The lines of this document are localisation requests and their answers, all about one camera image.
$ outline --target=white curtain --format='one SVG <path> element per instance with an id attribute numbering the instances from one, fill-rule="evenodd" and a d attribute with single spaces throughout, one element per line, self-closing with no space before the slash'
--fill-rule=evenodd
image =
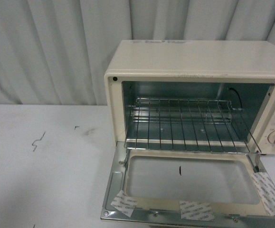
<path id="1" fill-rule="evenodd" d="M 123 39 L 275 44 L 275 0 L 0 0 L 0 104 L 105 105 Z"/>

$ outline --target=table surface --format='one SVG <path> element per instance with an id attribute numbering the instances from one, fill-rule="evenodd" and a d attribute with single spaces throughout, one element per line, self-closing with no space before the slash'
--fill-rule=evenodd
<path id="1" fill-rule="evenodd" d="M 148 227 L 100 220 L 113 156 L 107 106 L 0 105 L 0 228 Z"/>

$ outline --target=toaster oven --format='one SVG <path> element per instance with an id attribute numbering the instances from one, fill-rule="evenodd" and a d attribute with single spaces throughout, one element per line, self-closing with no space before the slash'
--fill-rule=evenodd
<path id="1" fill-rule="evenodd" d="M 104 76 L 115 156 L 101 219 L 275 228 L 275 46 L 124 40 Z"/>

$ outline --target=sticker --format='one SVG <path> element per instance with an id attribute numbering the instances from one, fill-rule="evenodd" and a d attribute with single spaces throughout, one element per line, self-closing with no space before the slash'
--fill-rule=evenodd
<path id="1" fill-rule="evenodd" d="M 133 210 L 138 202 L 131 197 L 125 195 L 123 190 L 116 195 L 111 203 L 111 206 L 119 210 L 121 213 L 131 217 Z"/>
<path id="2" fill-rule="evenodd" d="M 275 215 L 275 185 L 266 172 L 253 173 L 251 176 L 268 215 Z"/>
<path id="3" fill-rule="evenodd" d="M 191 40 L 131 40 L 132 44 L 190 44 Z"/>
<path id="4" fill-rule="evenodd" d="M 180 201 L 180 217 L 182 219 L 214 221 L 209 203 Z"/>

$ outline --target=oven rack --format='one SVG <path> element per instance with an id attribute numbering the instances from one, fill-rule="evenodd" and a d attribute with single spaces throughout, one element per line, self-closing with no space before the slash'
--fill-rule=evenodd
<path id="1" fill-rule="evenodd" d="M 137 98 L 126 112 L 128 149 L 261 152 L 248 113 L 231 101 Z"/>

